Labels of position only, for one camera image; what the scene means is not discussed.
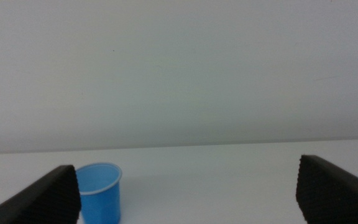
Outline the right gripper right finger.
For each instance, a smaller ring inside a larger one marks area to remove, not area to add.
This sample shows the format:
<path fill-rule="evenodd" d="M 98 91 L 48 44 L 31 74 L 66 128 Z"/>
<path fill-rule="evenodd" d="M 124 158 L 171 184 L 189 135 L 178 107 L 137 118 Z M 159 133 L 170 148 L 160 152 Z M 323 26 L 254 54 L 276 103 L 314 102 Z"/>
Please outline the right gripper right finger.
<path fill-rule="evenodd" d="M 358 177 L 316 155 L 302 155 L 296 201 L 308 224 L 358 224 Z"/>

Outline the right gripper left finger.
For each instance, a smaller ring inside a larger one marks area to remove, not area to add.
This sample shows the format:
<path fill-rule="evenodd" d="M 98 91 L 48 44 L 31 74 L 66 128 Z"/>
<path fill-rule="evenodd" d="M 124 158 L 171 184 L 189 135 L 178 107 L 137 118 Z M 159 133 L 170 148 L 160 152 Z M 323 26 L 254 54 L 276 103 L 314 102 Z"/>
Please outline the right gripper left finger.
<path fill-rule="evenodd" d="M 58 166 L 0 204 L 0 224 L 76 224 L 80 210 L 75 168 Z"/>

